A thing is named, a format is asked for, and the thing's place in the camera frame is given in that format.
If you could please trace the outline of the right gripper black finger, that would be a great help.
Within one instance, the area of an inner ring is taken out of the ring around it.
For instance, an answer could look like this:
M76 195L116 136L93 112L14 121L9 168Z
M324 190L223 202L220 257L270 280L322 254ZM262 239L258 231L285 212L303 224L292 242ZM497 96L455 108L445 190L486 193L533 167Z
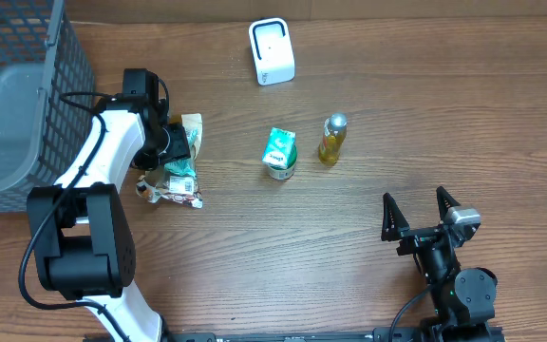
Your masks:
M383 195L384 216L382 222L382 241L394 241L402 238L409 230L409 224L399 209L395 199L389 194Z
M443 186L436 189L438 209L441 221L453 221L455 207L460 207L460 203L456 201Z

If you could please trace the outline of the teal snack packet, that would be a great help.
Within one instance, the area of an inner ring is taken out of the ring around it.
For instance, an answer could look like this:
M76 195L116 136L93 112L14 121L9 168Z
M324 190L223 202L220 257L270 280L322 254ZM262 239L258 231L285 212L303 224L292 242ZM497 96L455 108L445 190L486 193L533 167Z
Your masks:
M201 147L202 129L189 129L186 131L186 136L190 147L190 157L168 162L164 169L172 175L195 178L197 176L196 158Z

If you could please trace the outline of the brown snack pouch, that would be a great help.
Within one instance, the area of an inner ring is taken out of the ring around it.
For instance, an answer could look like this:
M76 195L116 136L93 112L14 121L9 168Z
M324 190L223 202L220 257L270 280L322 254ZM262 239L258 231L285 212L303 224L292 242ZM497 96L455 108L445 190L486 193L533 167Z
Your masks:
M201 128L203 134L203 121L200 113L183 114L180 119L185 133L192 128ZM136 184L136 193L150 203L170 200L196 209L203 207L198 176L192 178L172 175L164 169L164 166L159 166L154 171L146 171L144 175L140 176Z

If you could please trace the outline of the yellow liquid plastic bottle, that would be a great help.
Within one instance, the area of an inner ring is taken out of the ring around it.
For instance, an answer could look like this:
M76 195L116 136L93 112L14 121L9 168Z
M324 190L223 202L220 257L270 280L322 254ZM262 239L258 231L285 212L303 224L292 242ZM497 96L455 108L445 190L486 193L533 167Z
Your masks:
M323 164L333 166L337 163L341 146L347 136L347 124L346 115L339 112L325 120L322 140L318 147L318 157Z

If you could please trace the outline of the teal white tissue pack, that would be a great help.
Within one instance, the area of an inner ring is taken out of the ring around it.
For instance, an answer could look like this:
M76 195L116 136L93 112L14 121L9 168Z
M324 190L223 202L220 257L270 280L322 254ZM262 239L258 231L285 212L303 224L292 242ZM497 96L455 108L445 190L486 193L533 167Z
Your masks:
M262 162L271 167L286 169L294 144L294 132L273 127L263 152Z

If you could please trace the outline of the green lid white jar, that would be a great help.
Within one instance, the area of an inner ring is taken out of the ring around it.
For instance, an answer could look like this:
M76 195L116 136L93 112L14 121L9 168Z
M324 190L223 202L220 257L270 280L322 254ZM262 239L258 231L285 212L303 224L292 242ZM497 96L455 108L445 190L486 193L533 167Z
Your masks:
M284 180L289 179L294 174L295 167L296 167L296 160L297 160L297 149L296 149L296 146L294 146L292 148L292 152L291 152L291 155L290 155L288 167L287 168L281 168L281 167L277 167L277 166L268 165L267 170L268 170L269 175L273 179L278 180L278 181L284 181Z

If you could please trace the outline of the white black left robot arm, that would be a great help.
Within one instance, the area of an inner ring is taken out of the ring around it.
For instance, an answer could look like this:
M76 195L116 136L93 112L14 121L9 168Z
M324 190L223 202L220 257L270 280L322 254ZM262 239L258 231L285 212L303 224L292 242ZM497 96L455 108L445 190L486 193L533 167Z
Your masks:
M126 90L99 98L75 161L28 194L31 240L18 288L40 310L88 309L113 341L170 341L165 319L134 280L135 244L119 190L128 169L152 171L187 156L187 141L168 123L168 97Z

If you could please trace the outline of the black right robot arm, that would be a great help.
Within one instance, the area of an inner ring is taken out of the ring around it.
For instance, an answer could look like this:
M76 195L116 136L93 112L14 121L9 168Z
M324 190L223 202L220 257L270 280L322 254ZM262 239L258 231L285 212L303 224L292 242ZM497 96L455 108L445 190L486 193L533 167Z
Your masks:
M412 229L395 199L383 194L381 240L397 241L397 254L413 257L426 287L407 301L387 331L377 335L388 341L502 341L502 329L488 324L495 317L497 277L486 268L464 269L456 254L477 233L481 214L460 204L441 186L436 196L439 223ZM417 327L399 328L404 313L427 295L435 315L422 319Z

